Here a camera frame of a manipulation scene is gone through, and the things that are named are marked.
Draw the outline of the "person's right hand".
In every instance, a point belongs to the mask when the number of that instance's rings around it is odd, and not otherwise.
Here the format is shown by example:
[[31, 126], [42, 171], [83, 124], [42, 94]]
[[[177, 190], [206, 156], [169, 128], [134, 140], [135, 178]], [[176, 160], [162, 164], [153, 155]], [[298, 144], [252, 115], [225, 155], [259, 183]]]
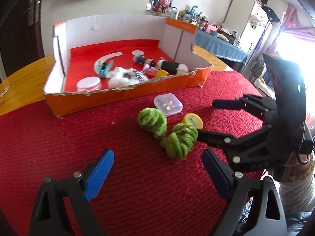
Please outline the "person's right hand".
[[268, 175], [271, 175], [277, 182], [299, 182], [311, 176], [314, 179], [314, 168], [312, 155], [296, 155], [293, 154], [287, 164], [270, 168], [267, 170]]

